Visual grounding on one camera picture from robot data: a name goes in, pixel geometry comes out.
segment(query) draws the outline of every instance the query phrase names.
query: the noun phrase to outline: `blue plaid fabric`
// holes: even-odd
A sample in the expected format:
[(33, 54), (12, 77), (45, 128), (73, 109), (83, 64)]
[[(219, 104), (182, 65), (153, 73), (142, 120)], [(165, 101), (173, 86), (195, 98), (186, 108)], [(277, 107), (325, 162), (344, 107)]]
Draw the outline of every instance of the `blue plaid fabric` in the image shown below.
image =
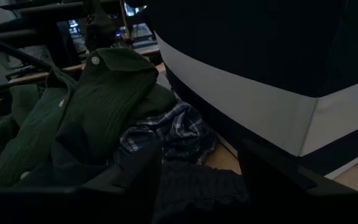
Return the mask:
[(114, 162), (120, 163), (132, 153), (149, 144), (151, 139), (163, 142), (164, 159), (202, 164), (208, 153), (213, 152), (216, 135), (203, 121), (200, 113), (183, 101), (171, 111), (160, 116), (136, 122), (120, 137)]

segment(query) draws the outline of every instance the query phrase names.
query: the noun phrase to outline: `green sweater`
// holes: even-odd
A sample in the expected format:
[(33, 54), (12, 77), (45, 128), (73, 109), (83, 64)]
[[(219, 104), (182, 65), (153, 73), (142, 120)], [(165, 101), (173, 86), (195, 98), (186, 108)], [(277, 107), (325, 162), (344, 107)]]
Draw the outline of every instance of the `green sweater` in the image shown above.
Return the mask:
[(0, 186), (14, 185), (23, 172), (49, 160), (63, 123), (82, 125), (92, 161), (110, 158), (124, 128), (176, 103), (170, 91), (155, 84), (157, 75), (132, 50), (99, 49), (88, 57), (78, 83), (54, 70), (44, 91), (34, 85), (12, 88), (12, 114), (0, 121), (0, 132), (6, 133), (0, 142)]

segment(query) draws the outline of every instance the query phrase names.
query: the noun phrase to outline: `clothing pile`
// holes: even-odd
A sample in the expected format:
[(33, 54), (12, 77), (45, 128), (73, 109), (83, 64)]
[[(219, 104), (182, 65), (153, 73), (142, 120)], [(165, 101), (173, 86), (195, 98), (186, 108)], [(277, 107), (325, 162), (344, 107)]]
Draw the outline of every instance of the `clothing pile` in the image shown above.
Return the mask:
[(98, 49), (78, 81), (53, 69), (46, 88), (12, 87), (12, 113), (0, 119), (0, 187), (84, 184), (154, 139), (165, 160), (202, 162), (214, 133), (157, 76), (132, 50)]

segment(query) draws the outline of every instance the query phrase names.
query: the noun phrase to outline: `white button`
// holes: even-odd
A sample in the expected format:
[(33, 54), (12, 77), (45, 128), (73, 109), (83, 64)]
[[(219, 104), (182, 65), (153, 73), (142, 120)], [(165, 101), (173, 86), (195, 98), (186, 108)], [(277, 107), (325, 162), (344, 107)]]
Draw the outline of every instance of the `white button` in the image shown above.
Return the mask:
[(64, 103), (65, 103), (65, 99), (62, 99), (61, 102), (59, 103), (59, 107), (62, 107)]
[(22, 180), (24, 177), (26, 177), (28, 174), (30, 174), (29, 171), (26, 171), (24, 173), (22, 173), (22, 175), (20, 176), (20, 180)]
[(92, 57), (91, 61), (94, 65), (99, 65), (100, 63), (100, 59), (98, 57)]

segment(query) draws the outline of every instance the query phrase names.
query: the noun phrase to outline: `plaid shirt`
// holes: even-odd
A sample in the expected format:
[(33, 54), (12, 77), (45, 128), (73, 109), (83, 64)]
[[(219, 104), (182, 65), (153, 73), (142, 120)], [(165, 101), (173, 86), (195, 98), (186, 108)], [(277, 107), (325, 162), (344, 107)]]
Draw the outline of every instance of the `plaid shirt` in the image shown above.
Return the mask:
[(163, 142), (165, 160), (195, 164), (202, 164), (216, 144), (215, 133), (203, 122), (200, 113), (181, 101), (168, 113), (138, 121), (124, 131), (119, 149), (114, 153), (114, 162), (119, 163), (142, 149), (151, 139)]

